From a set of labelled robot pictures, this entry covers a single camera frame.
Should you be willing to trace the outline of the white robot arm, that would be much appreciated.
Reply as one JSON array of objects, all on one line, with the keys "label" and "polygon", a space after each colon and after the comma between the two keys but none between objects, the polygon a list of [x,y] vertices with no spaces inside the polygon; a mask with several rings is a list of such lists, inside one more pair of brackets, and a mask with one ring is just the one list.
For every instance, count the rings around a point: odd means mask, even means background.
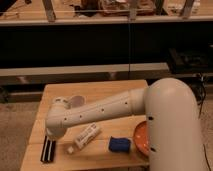
[{"label": "white robot arm", "polygon": [[175,78],[77,108],[56,98],[45,119],[45,134],[57,140],[73,126],[140,114],[147,120],[150,171],[208,171],[195,95]]}]

